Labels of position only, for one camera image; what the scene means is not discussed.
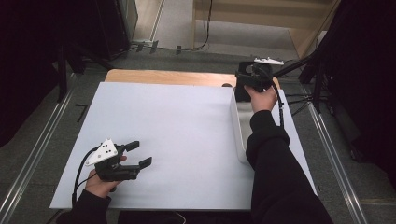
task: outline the gray floor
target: gray floor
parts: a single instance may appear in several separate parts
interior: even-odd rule
[[[182,19],[183,16],[186,18],[190,16],[189,4],[191,4],[190,1],[165,0],[155,36],[155,39],[160,41],[159,46],[174,48],[177,45],[183,47],[190,45],[191,21]],[[199,31],[199,24],[201,23],[197,23],[197,46],[205,36],[204,29]],[[251,60],[252,55],[270,56],[285,61],[297,57],[289,34],[283,28],[212,22],[210,34],[209,45],[205,47],[204,52],[183,52],[176,55],[172,50],[163,49],[150,54],[149,50],[145,49],[139,53],[131,51],[123,54],[111,63],[118,68],[125,69],[232,74],[239,62]],[[76,104],[89,105],[99,82],[103,81],[106,76],[106,70],[96,63],[87,63],[87,67],[85,74],[78,76],[64,115],[9,223],[46,223],[56,212],[49,209],[50,201],[83,122],[78,122],[82,108]],[[297,81],[300,72],[297,69],[280,79],[282,89],[286,94],[302,93],[302,86]],[[8,188],[17,178],[36,139],[56,106],[56,99],[57,89],[53,90],[26,120],[11,142],[0,148],[0,158],[3,158],[0,169],[1,198],[7,195]],[[295,111],[300,106],[301,104],[291,105],[290,109]],[[322,116],[350,181],[361,200],[368,221],[370,223],[396,223],[396,194],[386,174],[370,163],[356,163],[350,159],[349,146],[336,120],[329,114],[325,105],[322,105]],[[316,131],[315,123],[307,108],[294,116],[294,123],[317,186],[319,198],[335,223],[353,223],[318,131]],[[117,211],[110,211],[108,216],[109,223],[116,223]]]

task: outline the black sleeve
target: black sleeve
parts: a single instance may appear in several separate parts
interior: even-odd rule
[[[100,198],[83,190],[75,207],[67,213],[62,213],[57,219],[58,224],[107,224],[106,211],[111,199]]]
[[[250,120],[247,160],[255,170],[251,200],[254,223],[332,223],[300,164],[289,149],[285,130],[270,111]]]

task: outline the human hand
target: human hand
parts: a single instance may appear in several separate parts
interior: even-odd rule
[[[120,161],[126,161],[126,156],[121,156]],[[113,181],[113,182],[106,182],[102,181],[99,176],[96,174],[95,170],[90,171],[90,175],[92,178],[87,180],[87,184],[85,185],[85,190],[88,192],[101,197],[107,197],[108,193],[115,188],[119,183],[122,181]]]
[[[249,86],[245,86],[245,90],[250,95],[251,107],[254,113],[261,110],[272,111],[277,98],[276,91],[274,90],[273,87],[271,87],[270,89],[264,92],[257,92],[252,87]]]

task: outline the floor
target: floor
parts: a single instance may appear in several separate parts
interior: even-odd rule
[[[135,42],[150,43],[158,40],[158,47],[167,49],[174,49],[176,46],[187,48],[191,45],[191,1],[136,0],[136,4],[140,11],[139,18],[142,18],[140,22],[143,23],[138,23],[136,27]],[[151,16],[143,19],[143,15],[146,14],[151,14]],[[205,26],[204,21],[197,22],[196,46],[200,46],[205,41]],[[223,61],[228,60],[229,56],[236,61],[255,56],[271,57],[283,60],[287,64],[298,60],[288,30],[285,28],[215,21],[210,22],[210,37],[202,52],[211,53],[210,55],[213,57],[211,59],[213,60],[216,60],[216,54],[218,54],[220,56],[217,58],[219,63],[211,65],[210,68],[192,69],[197,71],[210,69],[217,72],[223,71],[227,67],[232,72],[233,67]],[[169,62],[174,62],[172,61],[176,57],[174,55],[175,53],[170,50],[159,50],[157,55],[151,55],[145,51],[141,54],[131,52],[127,55],[121,55],[114,64],[118,67],[128,67],[129,62],[125,60],[132,59],[139,62],[139,64],[134,65],[135,69],[148,69],[156,62],[144,61],[144,59],[161,60],[163,64],[159,68],[166,69],[167,66],[171,66],[165,63],[166,60],[169,59]],[[188,54],[187,58],[189,59],[187,62],[172,64],[173,68],[178,70],[188,69],[189,64],[193,64],[194,60],[200,60],[200,62],[203,60],[193,53]],[[13,213],[9,215],[10,217],[7,220],[3,217],[5,209],[2,207],[1,223],[43,223],[46,221],[54,223],[50,221],[50,218],[56,211],[49,209],[49,204],[62,174],[62,169],[52,169],[52,167],[59,167],[59,164],[67,162],[67,156],[60,157],[59,155],[67,155],[70,152],[77,138],[78,130],[82,126],[82,122],[78,120],[83,112],[83,107],[78,105],[88,105],[90,103],[90,99],[97,88],[97,83],[106,76],[106,70],[100,66],[94,63],[87,63],[87,65],[86,75],[89,74],[89,76],[76,75],[75,81],[73,81],[73,77],[70,78],[70,86],[74,88],[74,94],[64,108],[62,118],[58,121],[58,127],[62,128],[55,129],[50,137],[53,139],[52,141],[42,143],[47,149],[41,155],[41,162],[28,164],[36,165],[34,172],[26,176],[30,179],[30,182],[19,189],[22,195],[16,199],[18,202],[16,207],[10,208]],[[280,84],[285,93],[301,92],[304,88],[309,90],[312,87],[310,85],[302,86],[298,83],[297,76],[300,72],[301,70],[297,69],[280,79]],[[57,90],[54,90],[25,122],[17,136],[9,144],[0,148],[0,157],[4,158],[2,164],[5,164],[1,165],[0,169],[0,196],[2,198],[6,199],[8,190],[13,187],[15,180],[21,175],[21,171],[26,165],[25,161],[29,160],[30,156],[34,156],[28,152],[31,151],[32,147],[35,147],[32,143],[40,137],[41,130],[46,128],[45,125],[56,106],[56,98]],[[325,105],[322,106],[321,117],[331,134],[336,152],[354,191],[359,197],[360,205],[367,218],[367,222],[362,223],[396,223],[396,193],[387,181],[386,174],[370,163],[357,163],[350,159],[348,143],[335,118],[331,116]],[[296,104],[291,105],[290,109],[296,111],[300,107],[301,104]],[[334,176],[333,168],[329,163],[329,158],[325,151],[321,150],[323,144],[318,132],[315,131],[317,127],[313,122],[312,112],[307,107],[295,116],[294,122],[302,145],[304,149],[307,149],[305,156],[314,181],[318,186],[319,198],[329,209],[335,223],[353,223],[338,181]],[[116,216],[116,212],[110,211],[108,213],[109,223],[115,223]]]

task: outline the person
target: person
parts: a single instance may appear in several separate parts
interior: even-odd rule
[[[271,111],[276,103],[273,88],[257,92],[245,86],[251,97],[253,134],[247,140],[247,160],[253,168],[251,211],[245,214],[205,215],[185,213],[120,212],[119,223],[332,223],[300,164],[289,149],[289,137],[276,126]],[[96,175],[87,181],[76,206],[57,218],[57,223],[106,223],[108,193],[120,182],[103,182]]]

